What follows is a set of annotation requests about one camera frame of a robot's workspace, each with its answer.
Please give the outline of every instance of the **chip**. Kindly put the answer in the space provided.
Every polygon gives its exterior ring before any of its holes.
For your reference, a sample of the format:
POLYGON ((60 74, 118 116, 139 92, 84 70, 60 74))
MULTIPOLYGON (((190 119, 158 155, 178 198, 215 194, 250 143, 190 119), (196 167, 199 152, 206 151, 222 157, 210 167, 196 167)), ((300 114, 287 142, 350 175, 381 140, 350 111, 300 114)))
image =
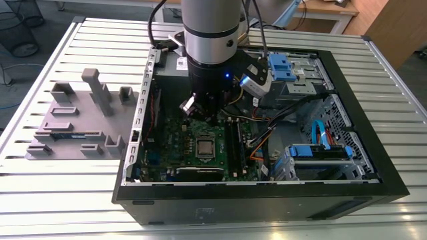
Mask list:
POLYGON ((198 142, 198 153, 200 155, 214 154, 214 142, 212 141, 199 141, 198 142))
POLYGON ((199 136, 195 139, 195 156, 199 159, 215 158, 215 137, 199 136))

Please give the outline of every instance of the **ram slot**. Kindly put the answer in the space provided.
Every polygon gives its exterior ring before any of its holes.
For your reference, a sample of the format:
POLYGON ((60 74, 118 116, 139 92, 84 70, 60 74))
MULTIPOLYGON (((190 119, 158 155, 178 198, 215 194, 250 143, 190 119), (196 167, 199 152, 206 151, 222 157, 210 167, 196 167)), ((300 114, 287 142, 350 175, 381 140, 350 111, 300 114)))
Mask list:
POLYGON ((246 169, 246 167, 247 167, 247 158, 246 158, 246 143, 243 142, 240 121, 236 122, 236 130, 238 130, 238 136, 239 136, 240 169, 242 169, 242 172, 243 172, 243 169, 246 169))
POLYGON ((242 161, 240 161, 240 144, 239 144, 239 131, 236 122, 228 120, 226 122, 226 149, 227 149, 227 162, 228 162, 228 175, 236 178, 242 175, 242 161))

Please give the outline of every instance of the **blue cable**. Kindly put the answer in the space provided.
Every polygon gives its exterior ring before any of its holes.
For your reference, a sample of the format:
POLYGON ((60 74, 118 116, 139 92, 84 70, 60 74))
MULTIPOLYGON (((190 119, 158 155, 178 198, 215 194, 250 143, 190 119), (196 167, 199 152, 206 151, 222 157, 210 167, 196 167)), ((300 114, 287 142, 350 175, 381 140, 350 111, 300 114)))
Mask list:
POLYGON ((320 121, 320 120, 314 120, 312 125, 311 125, 311 142, 312 142, 312 144, 318 143, 318 134, 316 134, 318 126, 320 129, 320 143, 323 144, 324 149, 330 150, 331 146, 330 146, 328 140, 327 140, 326 125, 323 124, 323 121, 320 121))
POLYGON ((0 110, 2 109, 10 109, 10 108, 14 108, 14 107, 16 107, 18 105, 20 105, 22 103, 18 103, 18 104, 15 104, 15 105, 12 105, 12 106, 4 106, 4 107, 0 107, 0 110))

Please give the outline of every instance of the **green motherboard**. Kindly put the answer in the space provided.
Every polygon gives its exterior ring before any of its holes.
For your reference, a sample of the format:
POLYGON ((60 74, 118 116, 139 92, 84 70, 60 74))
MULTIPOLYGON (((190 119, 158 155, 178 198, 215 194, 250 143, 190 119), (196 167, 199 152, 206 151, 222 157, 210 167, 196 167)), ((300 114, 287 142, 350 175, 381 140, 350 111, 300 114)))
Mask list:
POLYGON ((150 147, 148 144, 140 153, 142 162, 146 163, 142 169, 148 173, 146 181, 175 182, 175 169, 182 167, 223 169, 223 181, 258 180, 256 164, 246 165, 243 170, 240 168, 239 174, 231 170, 232 161, 240 161, 239 158, 247 161, 248 157, 246 144, 240 145, 238 159, 230 156, 231 138, 234 141, 239 138, 246 143, 252 137, 251 123, 247 120, 219 119, 216 126, 211 126, 204 121, 188 118, 167 118, 158 134, 158 147, 150 147), (239 124, 239 129, 235 130, 238 135, 227 132, 231 124, 239 124))

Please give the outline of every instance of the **white cable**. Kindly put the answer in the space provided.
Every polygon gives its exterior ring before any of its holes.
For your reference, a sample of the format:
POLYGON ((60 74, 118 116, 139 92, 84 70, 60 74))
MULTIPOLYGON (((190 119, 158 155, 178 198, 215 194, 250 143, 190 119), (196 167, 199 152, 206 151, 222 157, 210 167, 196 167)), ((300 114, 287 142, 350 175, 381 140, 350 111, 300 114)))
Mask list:
POLYGON ((8 70, 8 69, 19 67, 19 66, 40 66, 40 67, 44 67, 43 64, 38 64, 38 63, 22 63, 22 64, 16 64, 16 65, 4 67, 3 70, 8 70))

